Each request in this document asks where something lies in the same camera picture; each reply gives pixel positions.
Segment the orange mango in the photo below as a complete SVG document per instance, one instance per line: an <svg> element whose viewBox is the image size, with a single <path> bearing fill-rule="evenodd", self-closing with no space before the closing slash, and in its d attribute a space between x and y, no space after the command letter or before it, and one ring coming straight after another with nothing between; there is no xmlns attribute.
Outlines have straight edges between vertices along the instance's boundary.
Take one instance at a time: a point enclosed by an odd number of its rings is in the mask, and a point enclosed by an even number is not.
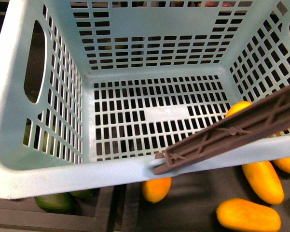
<svg viewBox="0 0 290 232"><path fill-rule="evenodd" d="M216 213L219 223L231 230L277 232L281 228L276 210L240 198L222 202Z"/></svg>
<svg viewBox="0 0 290 232"><path fill-rule="evenodd" d="M242 170L254 192L269 204L280 204L284 199L281 181L270 161L242 165Z"/></svg>

